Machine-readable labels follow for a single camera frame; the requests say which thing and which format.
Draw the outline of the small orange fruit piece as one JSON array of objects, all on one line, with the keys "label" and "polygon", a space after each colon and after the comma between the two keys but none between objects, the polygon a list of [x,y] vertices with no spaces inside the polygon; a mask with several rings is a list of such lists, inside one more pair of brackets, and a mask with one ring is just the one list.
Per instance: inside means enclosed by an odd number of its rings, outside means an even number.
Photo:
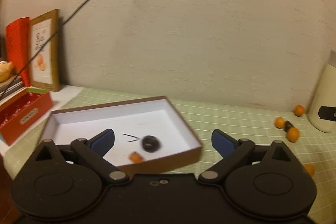
[{"label": "small orange fruit piece", "polygon": [[129,155],[129,160],[133,163],[141,163],[144,161],[143,157],[137,152],[132,152]]}]

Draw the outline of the small orange tangerine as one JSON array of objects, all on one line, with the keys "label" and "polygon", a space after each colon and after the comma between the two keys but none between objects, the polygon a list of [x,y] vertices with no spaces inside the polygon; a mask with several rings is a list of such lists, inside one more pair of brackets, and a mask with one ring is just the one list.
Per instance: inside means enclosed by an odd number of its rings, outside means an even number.
[{"label": "small orange tangerine", "polygon": [[276,120],[274,121],[274,125],[277,128],[282,129],[285,126],[285,120],[282,117],[277,117]]}]

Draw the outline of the dark round water chestnut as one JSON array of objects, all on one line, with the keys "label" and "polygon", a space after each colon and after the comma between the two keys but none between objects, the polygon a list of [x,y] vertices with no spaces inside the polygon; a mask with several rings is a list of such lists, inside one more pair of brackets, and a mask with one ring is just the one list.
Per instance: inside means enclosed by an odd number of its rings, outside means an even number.
[{"label": "dark round water chestnut", "polygon": [[161,148],[161,143],[155,136],[147,135],[142,138],[141,147],[148,153],[154,153]]}]

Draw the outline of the brown cardboard box white inside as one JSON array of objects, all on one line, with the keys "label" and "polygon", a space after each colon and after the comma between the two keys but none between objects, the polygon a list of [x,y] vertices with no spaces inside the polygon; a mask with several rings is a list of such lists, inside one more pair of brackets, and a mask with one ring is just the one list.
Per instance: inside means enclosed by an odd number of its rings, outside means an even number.
[{"label": "brown cardboard box white inside", "polygon": [[[164,173],[193,164],[201,156],[200,140],[165,96],[52,111],[39,139],[65,145],[108,128],[114,131],[115,142],[104,159],[127,174]],[[141,140],[147,135],[159,140],[158,151],[142,149]],[[132,152],[144,161],[131,162]]]}]

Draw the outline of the orange tangerine by jug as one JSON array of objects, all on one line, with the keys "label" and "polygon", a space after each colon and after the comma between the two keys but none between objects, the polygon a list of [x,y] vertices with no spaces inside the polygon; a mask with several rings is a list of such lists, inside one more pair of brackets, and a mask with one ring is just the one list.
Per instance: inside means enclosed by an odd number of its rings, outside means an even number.
[{"label": "orange tangerine by jug", "polygon": [[305,114],[305,108],[302,105],[296,105],[293,110],[293,113],[295,116],[301,117]]}]

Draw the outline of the red cloth book box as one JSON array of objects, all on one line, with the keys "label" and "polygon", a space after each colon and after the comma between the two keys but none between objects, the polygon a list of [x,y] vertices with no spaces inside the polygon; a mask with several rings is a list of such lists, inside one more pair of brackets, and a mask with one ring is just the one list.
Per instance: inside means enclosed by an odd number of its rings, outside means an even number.
[{"label": "red cloth book box", "polygon": [[12,145],[52,106],[50,93],[36,88],[25,88],[1,103],[1,140]]}]

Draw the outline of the cream thermos jug grey lid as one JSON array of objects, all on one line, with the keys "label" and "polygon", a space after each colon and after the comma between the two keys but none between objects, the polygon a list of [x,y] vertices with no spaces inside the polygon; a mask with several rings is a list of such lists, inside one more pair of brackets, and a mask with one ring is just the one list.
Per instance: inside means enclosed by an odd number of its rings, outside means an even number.
[{"label": "cream thermos jug grey lid", "polygon": [[319,78],[307,114],[310,123],[319,131],[330,133],[335,128],[335,52],[331,51],[329,60]]}]

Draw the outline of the stack of grey books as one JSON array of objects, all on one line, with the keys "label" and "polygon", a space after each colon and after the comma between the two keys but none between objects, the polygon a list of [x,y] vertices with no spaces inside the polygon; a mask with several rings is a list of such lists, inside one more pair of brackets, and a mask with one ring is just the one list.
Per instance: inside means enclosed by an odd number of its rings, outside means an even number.
[{"label": "stack of grey books", "polygon": [[6,99],[7,97],[11,96],[13,93],[25,87],[21,77],[18,76],[8,88],[7,86],[11,83],[12,79],[14,79],[14,76],[1,83],[1,88],[0,88],[1,100]]}]

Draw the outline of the small plush toy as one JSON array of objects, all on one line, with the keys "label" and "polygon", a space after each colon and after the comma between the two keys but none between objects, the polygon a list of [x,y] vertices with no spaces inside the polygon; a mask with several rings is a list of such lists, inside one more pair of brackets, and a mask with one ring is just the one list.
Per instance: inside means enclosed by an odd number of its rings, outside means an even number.
[{"label": "small plush toy", "polygon": [[7,61],[1,61],[0,62],[0,82],[5,82],[7,81],[10,76],[11,76],[11,72],[14,68],[13,63],[7,62]]}]

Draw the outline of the red paper envelope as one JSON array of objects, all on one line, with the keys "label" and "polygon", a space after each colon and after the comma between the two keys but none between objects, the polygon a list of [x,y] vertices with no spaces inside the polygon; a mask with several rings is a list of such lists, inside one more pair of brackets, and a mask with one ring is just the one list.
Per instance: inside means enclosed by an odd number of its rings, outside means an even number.
[{"label": "red paper envelope", "polygon": [[19,18],[6,26],[7,58],[18,73],[29,60],[29,17]]}]

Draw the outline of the wooden picture frame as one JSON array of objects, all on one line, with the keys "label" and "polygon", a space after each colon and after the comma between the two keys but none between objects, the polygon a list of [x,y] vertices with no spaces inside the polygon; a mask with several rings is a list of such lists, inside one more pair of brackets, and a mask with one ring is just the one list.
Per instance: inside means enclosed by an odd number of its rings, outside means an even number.
[{"label": "wooden picture frame", "polygon": [[51,10],[30,20],[29,65],[31,85],[53,92],[60,90],[58,69],[59,11]]}]

